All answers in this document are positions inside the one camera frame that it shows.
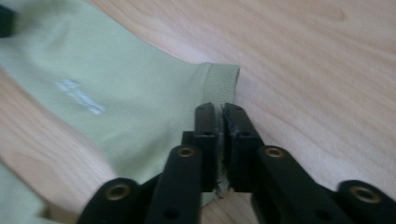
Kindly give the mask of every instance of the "black plastic part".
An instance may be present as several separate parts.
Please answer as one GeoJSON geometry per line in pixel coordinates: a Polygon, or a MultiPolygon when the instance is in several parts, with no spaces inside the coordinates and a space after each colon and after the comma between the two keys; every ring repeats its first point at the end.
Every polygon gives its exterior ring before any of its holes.
{"type": "Polygon", "coordinates": [[[131,223],[140,211],[139,191],[138,185],[130,179],[117,178],[105,183],[86,205],[78,224],[131,223]]]}
{"type": "MultiPolygon", "coordinates": [[[[281,223],[353,223],[288,151],[266,146],[257,154],[256,166],[262,184],[259,192],[253,194],[267,202],[271,199],[269,204],[275,205],[281,223]],[[260,190],[267,191],[270,197],[261,197],[260,190]]],[[[263,208],[264,214],[268,214],[267,210],[263,208]]]]}
{"type": "Polygon", "coordinates": [[[195,109],[193,144],[202,151],[202,192],[211,192],[218,183],[220,135],[215,107],[208,103],[195,109]]]}
{"type": "Polygon", "coordinates": [[[356,223],[396,223],[396,202],[367,183],[344,181],[340,184],[335,199],[356,223]]]}
{"type": "Polygon", "coordinates": [[[201,213],[201,150],[172,149],[148,210],[147,224],[196,224],[201,213]]]}
{"type": "Polygon", "coordinates": [[[254,158],[264,145],[245,110],[232,104],[223,107],[225,121],[224,166],[230,187],[236,192],[251,192],[254,185],[254,158]]]}
{"type": "Polygon", "coordinates": [[[0,38],[12,35],[15,15],[14,11],[0,5],[0,38]]]}

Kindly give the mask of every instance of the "wooden table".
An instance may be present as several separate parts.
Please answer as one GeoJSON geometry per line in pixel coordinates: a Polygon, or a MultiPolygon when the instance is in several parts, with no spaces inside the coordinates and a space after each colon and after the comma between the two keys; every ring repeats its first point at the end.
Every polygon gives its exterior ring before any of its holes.
{"type": "MultiPolygon", "coordinates": [[[[343,180],[359,179],[396,199],[395,1],[91,2],[135,35],[181,60],[239,64],[235,103],[246,109],[267,144],[289,150],[320,184],[335,189],[343,180]]],[[[91,154],[85,157],[103,168],[99,172],[91,169],[86,176],[113,176],[90,143],[56,118],[40,116],[48,112],[17,88],[8,88],[12,83],[4,74],[2,82],[7,83],[0,88],[3,143],[35,148],[34,142],[56,130],[66,136],[64,143],[86,149],[91,154]],[[10,94],[26,102],[12,104],[5,97],[10,94]],[[44,121],[24,115],[21,109],[27,107],[36,108],[37,118],[44,121]],[[41,130],[43,135],[18,134],[29,130],[41,130]]],[[[3,149],[5,162],[23,158],[32,163],[31,170],[43,168],[25,152],[23,157],[7,155],[3,149]]],[[[35,172],[26,172],[26,167],[13,169],[40,189],[35,172]]],[[[75,181],[82,177],[64,178],[75,181]]],[[[89,198],[87,189],[102,181],[85,183],[85,191],[75,193],[79,202],[89,198]]],[[[46,192],[38,193],[54,204],[70,207],[70,203],[51,198],[51,190],[47,186],[46,192]]],[[[248,195],[226,193],[224,200],[204,208],[203,223],[256,223],[249,207],[248,195]]]]}

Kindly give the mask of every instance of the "white logo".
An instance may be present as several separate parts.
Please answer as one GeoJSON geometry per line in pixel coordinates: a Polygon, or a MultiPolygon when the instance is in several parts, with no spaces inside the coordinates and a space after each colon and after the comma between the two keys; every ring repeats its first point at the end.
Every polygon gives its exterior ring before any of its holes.
{"type": "Polygon", "coordinates": [[[61,91],[66,92],[67,95],[75,99],[79,105],[86,106],[94,115],[100,115],[105,111],[105,107],[90,99],[87,94],[80,90],[80,85],[76,82],[64,79],[59,82],[55,82],[55,84],[61,91]]]}

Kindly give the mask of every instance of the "garment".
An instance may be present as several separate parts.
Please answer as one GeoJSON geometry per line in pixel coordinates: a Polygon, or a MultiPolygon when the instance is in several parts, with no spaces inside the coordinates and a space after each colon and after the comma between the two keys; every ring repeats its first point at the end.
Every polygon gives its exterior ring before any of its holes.
{"type": "MultiPolygon", "coordinates": [[[[96,144],[119,176],[144,183],[157,175],[182,132],[193,130],[196,106],[212,102],[219,108],[233,101],[236,65],[182,62],[79,0],[0,4],[19,13],[15,35],[0,39],[0,66],[96,144]]],[[[0,170],[2,183],[22,185],[0,170]]],[[[32,216],[43,204],[27,190],[18,188],[34,201],[32,216]]],[[[1,200],[11,200],[6,192],[1,184],[1,200]]],[[[7,218],[6,223],[26,223],[7,218]]]]}

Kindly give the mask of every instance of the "light green fabric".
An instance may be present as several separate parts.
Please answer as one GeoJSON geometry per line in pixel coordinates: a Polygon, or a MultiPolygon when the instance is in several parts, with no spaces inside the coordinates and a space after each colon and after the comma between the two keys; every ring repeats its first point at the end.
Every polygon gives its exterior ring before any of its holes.
{"type": "MultiPolygon", "coordinates": [[[[233,101],[238,66],[184,63],[78,0],[0,4],[19,13],[15,35],[0,39],[0,65],[102,149],[119,176],[140,183],[152,178],[182,132],[193,130],[196,106],[233,101]]],[[[12,200],[3,183],[21,183],[0,170],[3,207],[12,200]]],[[[29,195],[32,202],[24,205],[33,211],[25,215],[36,214],[43,206],[39,199],[26,187],[18,191],[14,195],[29,195]]],[[[4,223],[33,223],[0,209],[2,222],[4,216],[4,223]]]]}

